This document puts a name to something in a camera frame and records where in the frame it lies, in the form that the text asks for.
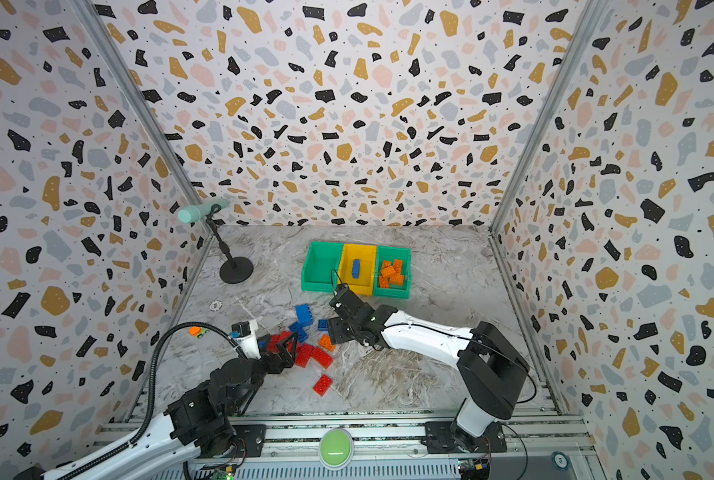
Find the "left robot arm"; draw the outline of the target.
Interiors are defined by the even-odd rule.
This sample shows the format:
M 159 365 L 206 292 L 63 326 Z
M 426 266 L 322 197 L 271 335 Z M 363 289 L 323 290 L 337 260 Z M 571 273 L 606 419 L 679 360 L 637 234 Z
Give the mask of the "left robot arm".
M 158 364 L 171 336 L 180 330 L 200 328 L 229 343 L 234 358 L 213 370 L 209 377 L 188 390 L 164 411 L 154 411 Z M 265 377 L 292 367 L 298 353 L 298 335 L 275 343 L 271 352 L 251 355 L 258 345 L 253 335 L 239 339 L 204 322 L 185 322 L 167 330 L 154 348 L 148 374 L 147 405 L 138 429 L 81 460 L 49 471 L 33 465 L 17 479 L 135 479 L 155 474 L 200 455 L 218 455 L 238 437 L 230 420 L 242 417 L 261 389 Z

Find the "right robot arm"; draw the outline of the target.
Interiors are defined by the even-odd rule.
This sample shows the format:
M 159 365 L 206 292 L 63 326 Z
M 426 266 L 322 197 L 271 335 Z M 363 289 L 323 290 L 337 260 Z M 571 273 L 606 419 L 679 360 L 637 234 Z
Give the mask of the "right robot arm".
M 328 320 L 335 344 L 355 341 L 376 350 L 407 350 L 456 369 L 468 392 L 450 424 L 425 427 L 424 444 L 431 453 L 456 450 L 485 453 L 486 433 L 511 419 L 529 378 L 530 367 L 498 328 L 482 321 L 474 328 L 456 328 L 415 318 L 390 306 L 376 308 L 349 286 L 335 288 L 329 302 L 336 316 Z

